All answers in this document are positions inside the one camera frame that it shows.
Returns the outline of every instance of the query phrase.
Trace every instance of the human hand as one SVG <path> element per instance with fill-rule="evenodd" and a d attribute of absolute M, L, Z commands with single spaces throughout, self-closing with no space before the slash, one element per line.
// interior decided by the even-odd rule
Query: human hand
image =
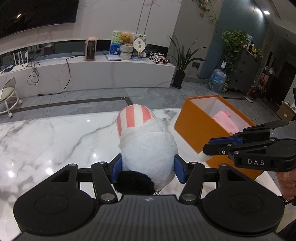
<path fill-rule="evenodd" d="M 290 172 L 277 172 L 276 177 L 281 187 L 283 198 L 287 201 L 296 196 L 296 169 Z"/>

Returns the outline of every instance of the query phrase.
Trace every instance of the white marble tv stand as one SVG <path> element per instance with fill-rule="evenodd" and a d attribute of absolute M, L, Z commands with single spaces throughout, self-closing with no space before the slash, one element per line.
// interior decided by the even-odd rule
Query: white marble tv stand
<path fill-rule="evenodd" d="M 79 56 L 69 59 L 68 62 L 71 80 L 65 91 L 169 87 L 175 71 L 175 66 L 172 64 L 155 64 L 149 59 L 108 61 L 105 56 L 96 56 L 95 61 L 84 61 L 83 57 Z M 27 83 L 28 77 L 33 72 L 31 63 L 29 63 L 26 69 L 0 74 L 0 89 L 8 80 L 15 77 L 15 90 L 20 97 L 28 97 L 59 93 L 69 81 L 66 57 L 42 60 L 37 69 L 40 75 L 37 85 L 32 86 Z"/>

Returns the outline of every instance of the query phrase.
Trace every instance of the knitted basket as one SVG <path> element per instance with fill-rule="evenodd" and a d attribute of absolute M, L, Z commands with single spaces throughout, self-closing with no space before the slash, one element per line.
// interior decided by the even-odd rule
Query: knitted basket
<path fill-rule="evenodd" d="M 131 53 L 121 52 L 120 57 L 124 60 L 129 60 L 129 59 L 131 59 Z"/>
<path fill-rule="evenodd" d="M 131 53 L 133 51 L 133 46 L 126 46 L 126 45 L 120 45 L 120 51 L 124 53 Z"/>

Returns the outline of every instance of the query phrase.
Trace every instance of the black plush ear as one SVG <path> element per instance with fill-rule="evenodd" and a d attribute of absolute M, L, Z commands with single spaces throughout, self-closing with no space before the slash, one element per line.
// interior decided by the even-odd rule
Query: black plush ear
<path fill-rule="evenodd" d="M 121 194 L 153 195 L 154 182 L 147 175 L 135 171 L 122 171 L 119 173 L 114 188 Z"/>

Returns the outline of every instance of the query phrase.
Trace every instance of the ceiling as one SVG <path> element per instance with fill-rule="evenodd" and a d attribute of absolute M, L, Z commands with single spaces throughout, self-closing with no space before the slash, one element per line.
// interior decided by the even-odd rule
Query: ceiling
<path fill-rule="evenodd" d="M 296 45 L 296 0 L 255 0 L 265 15 L 273 30 L 280 37 Z"/>

